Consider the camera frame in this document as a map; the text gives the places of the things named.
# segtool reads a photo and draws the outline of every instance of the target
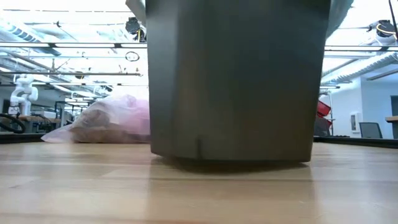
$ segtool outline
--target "pink plastic bag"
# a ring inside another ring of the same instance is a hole
[[[42,137],[46,142],[148,143],[149,102],[109,96],[84,110],[73,124]]]

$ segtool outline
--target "trash can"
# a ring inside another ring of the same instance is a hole
[[[309,161],[330,3],[146,0],[152,152]]]

